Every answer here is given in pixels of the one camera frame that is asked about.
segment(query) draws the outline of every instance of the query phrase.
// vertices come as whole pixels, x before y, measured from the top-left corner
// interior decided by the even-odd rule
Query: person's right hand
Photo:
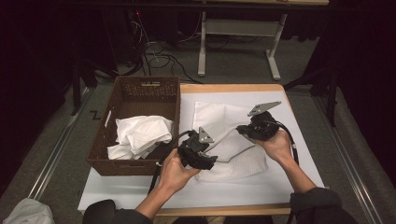
[[[264,148],[267,155],[277,162],[292,159],[290,152],[290,140],[288,134],[279,130],[270,139],[266,141],[252,139],[254,143]]]

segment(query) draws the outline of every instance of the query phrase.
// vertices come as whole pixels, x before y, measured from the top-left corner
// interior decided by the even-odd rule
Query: black sleeve
[[[111,224],[152,224],[152,221],[132,209],[121,209],[118,211]]]
[[[315,188],[307,193],[292,193],[290,207],[298,224],[358,223],[342,208],[338,194],[329,189]]]

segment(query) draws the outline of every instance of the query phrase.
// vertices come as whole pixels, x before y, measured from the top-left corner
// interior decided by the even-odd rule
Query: white desk leg
[[[205,49],[205,38],[206,38],[206,12],[202,12],[201,22],[201,48],[199,50],[198,59],[198,77],[205,76],[205,64],[206,64],[206,49]]]
[[[288,17],[287,14],[282,14],[279,25],[277,26],[276,29],[276,34],[274,36],[274,45],[271,49],[268,49],[266,51],[267,60],[270,65],[271,73],[274,80],[280,80],[280,74],[279,71],[277,70],[274,55],[277,48],[277,44],[279,43],[280,36],[282,35],[283,27],[285,26],[285,21],[287,17]]]

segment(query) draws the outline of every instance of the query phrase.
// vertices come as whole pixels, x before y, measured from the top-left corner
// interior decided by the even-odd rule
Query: wicker basket
[[[87,162],[100,175],[153,175],[155,162],[163,155],[163,147],[157,147],[145,159],[139,160],[109,160],[107,156],[107,147],[117,144],[116,119],[151,115],[172,120],[172,135],[178,135],[178,77],[117,77]]]

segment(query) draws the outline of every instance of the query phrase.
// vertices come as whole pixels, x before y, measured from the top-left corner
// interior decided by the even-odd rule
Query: folded white cloth
[[[3,224],[54,224],[50,208],[33,199],[21,200]]]
[[[159,142],[172,140],[173,121],[161,116],[116,119],[118,145],[107,148],[111,160],[146,158]]]
[[[203,181],[222,181],[255,175],[268,169],[265,151],[238,133],[236,126],[249,124],[252,107],[196,102],[192,128],[199,127],[214,139],[205,153],[218,156],[211,170],[195,177]]]

